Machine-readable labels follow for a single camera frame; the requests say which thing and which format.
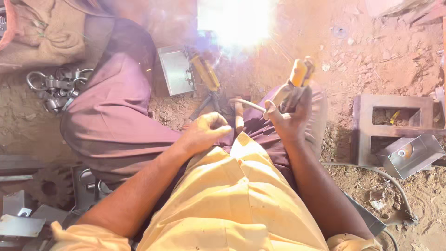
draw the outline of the hand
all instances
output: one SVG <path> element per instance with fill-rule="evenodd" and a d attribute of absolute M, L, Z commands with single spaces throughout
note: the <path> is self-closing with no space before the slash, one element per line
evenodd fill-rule
<path fill-rule="evenodd" d="M 218 112 L 199 116 L 175 144 L 192 157 L 211 148 L 217 140 L 231 132 L 231 126 Z"/>
<path fill-rule="evenodd" d="M 311 88 L 305 88 L 296 105 L 296 111 L 285 114 L 281 114 L 272 101 L 265 101 L 268 117 L 284 143 L 304 143 L 305 127 L 311 115 L 312 96 Z"/>

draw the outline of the maroon trousers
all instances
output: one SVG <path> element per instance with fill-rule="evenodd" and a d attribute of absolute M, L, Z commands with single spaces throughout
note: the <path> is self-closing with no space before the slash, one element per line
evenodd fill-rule
<path fill-rule="evenodd" d="M 92 173 L 110 188 L 118 187 L 126 178 L 166 150 L 181 137 L 181 132 L 147 116 L 152 86 L 151 72 L 156 57 L 155 46 L 148 33 L 129 20 L 117 20 L 111 40 L 87 86 L 65 111 L 61 133 L 67 144 Z M 306 128 L 308 146 L 319 157 L 326 126 L 326 94 L 312 85 L 313 113 Z M 259 103 L 269 99 L 276 88 Z M 245 133 L 269 154 L 274 166 L 297 191 L 287 153 L 271 121 L 254 109 L 244 112 Z M 218 145 L 229 152 L 231 135 Z M 171 184 L 171 189 L 184 173 L 187 163 Z"/>

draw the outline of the forearm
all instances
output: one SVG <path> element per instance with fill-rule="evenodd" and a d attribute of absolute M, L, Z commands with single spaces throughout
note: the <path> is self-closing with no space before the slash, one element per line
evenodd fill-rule
<path fill-rule="evenodd" d="M 300 197 L 326 239 L 337 234 L 374 236 L 305 143 L 285 142 Z"/>
<path fill-rule="evenodd" d="M 120 236 L 132 237 L 190 157 L 185 149 L 173 144 L 86 212 L 77 224 L 101 226 Z"/>

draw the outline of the cog wheel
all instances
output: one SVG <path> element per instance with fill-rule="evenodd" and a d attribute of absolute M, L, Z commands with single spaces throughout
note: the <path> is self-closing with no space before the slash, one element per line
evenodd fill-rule
<path fill-rule="evenodd" d="M 73 199 L 71 168 L 42 168 L 28 182 L 27 192 L 37 201 L 53 207 L 64 207 Z"/>

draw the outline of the dirt ground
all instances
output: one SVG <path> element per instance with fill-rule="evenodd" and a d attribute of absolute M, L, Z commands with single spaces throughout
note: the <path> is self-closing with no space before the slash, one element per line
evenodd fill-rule
<path fill-rule="evenodd" d="M 339 38 L 340 29 L 345 38 Z M 222 58 L 215 67 L 216 74 L 223 89 L 248 89 L 255 102 L 289 76 L 293 62 L 285 54 L 293 58 L 312 56 L 318 65 L 314 80 L 326 89 L 329 102 L 321 162 L 350 160 L 356 95 L 431 96 L 444 81 L 441 55 L 437 53 L 443 50 L 441 23 L 410 27 L 404 16 L 372 19 L 363 0 L 280 1 L 272 32 L 280 46 L 268 40 L 250 54 Z M 166 44 L 159 36 L 154 36 L 158 47 Z M 206 88 L 196 77 L 197 92 L 168 97 L 159 64 L 154 74 L 149 109 L 160 123 L 178 130 L 204 99 Z M 2 76 L 0 80 L 0 154 L 36 155 L 46 162 L 76 161 L 59 133 L 59 118 L 43 110 L 39 99 L 26 87 L 23 75 Z M 390 121 L 390 115 L 383 113 L 382 124 L 388 124 L 387 119 Z M 326 169 L 343 191 L 382 221 L 386 222 L 388 216 L 392 219 L 397 212 L 394 205 L 401 198 L 378 174 L 355 167 Z M 420 218 L 417 226 L 389 227 L 400 250 L 444 250 L 446 169 L 421 171 L 400 180 L 400 184 Z M 386 206 L 376 210 L 369 203 L 369 193 L 380 190 L 384 191 Z M 394 250 L 385 233 L 378 236 L 378 241 L 385 250 Z"/>

